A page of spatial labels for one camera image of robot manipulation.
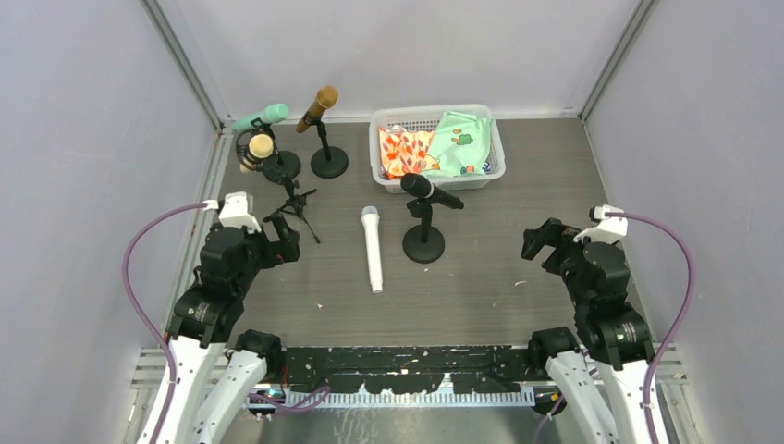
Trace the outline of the black tripod shock-mount stand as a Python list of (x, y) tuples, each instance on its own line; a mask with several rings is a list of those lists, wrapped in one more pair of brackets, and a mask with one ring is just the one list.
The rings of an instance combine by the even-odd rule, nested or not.
[(287, 199), (276, 211), (300, 219), (312, 233), (314, 241), (320, 244), (321, 240), (304, 214), (307, 197), (315, 194), (317, 190), (297, 193), (300, 184), (295, 175), (286, 171), (284, 153), (276, 147), (272, 134), (261, 129), (244, 130), (235, 143), (235, 152), (242, 173), (262, 173), (267, 179), (272, 176), (271, 181), (274, 184), (283, 186)]

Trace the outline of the black round-base mic stand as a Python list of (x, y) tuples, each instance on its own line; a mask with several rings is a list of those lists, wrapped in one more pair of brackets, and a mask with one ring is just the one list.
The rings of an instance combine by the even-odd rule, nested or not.
[(312, 172), (322, 179), (337, 178), (349, 167), (348, 155), (341, 148), (329, 144), (325, 124), (322, 121), (316, 121), (315, 127), (322, 147), (311, 158)]

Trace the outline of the cream yellow microphone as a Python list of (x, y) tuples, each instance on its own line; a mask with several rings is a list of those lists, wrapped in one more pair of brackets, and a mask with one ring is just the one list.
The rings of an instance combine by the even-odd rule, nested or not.
[(274, 140), (266, 133), (259, 133), (250, 137), (249, 141), (238, 148), (239, 170), (242, 173), (256, 172), (263, 166), (263, 162), (273, 154)]

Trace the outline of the green microphone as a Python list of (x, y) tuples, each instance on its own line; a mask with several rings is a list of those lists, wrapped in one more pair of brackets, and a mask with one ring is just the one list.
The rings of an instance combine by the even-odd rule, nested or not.
[(243, 132), (247, 130), (261, 130), (264, 126), (271, 126), (288, 119), (289, 108), (287, 105), (278, 103), (271, 104), (262, 111), (242, 117), (232, 124), (232, 130)]

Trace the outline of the black microphone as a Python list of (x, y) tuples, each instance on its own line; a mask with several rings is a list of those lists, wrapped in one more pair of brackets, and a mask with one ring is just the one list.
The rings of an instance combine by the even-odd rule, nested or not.
[(462, 210), (465, 207), (459, 197), (438, 188), (428, 178), (419, 174), (405, 174), (400, 180), (400, 187), (417, 199), (441, 204), (449, 209)]

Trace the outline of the gold brown microphone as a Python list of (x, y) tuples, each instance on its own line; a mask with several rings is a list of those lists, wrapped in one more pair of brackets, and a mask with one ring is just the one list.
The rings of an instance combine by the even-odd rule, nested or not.
[(338, 91), (334, 86), (326, 85), (318, 90), (315, 99), (296, 125), (298, 133), (304, 133), (308, 128), (319, 122), (325, 111), (332, 108), (338, 99)]

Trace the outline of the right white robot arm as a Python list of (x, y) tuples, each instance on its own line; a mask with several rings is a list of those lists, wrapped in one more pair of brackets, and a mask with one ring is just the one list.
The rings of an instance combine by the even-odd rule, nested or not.
[(668, 438), (656, 389), (646, 375), (655, 358), (648, 325), (627, 301), (631, 271), (619, 240), (627, 222), (611, 217), (587, 229), (549, 218), (523, 233), (521, 258), (544, 247), (544, 271), (559, 276), (574, 308), (576, 329), (532, 334), (532, 366), (556, 383), (593, 443), (651, 443)]

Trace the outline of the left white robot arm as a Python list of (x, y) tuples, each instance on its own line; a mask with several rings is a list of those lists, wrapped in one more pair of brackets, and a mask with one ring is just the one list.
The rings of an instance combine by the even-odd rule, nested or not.
[(256, 276), (300, 258), (299, 232), (279, 212), (266, 220), (276, 240), (263, 231), (221, 223), (207, 234), (194, 281), (174, 307), (166, 369), (140, 443), (217, 443), (251, 389), (267, 376), (281, 374), (280, 338), (249, 329), (239, 335), (217, 384), (207, 388)]

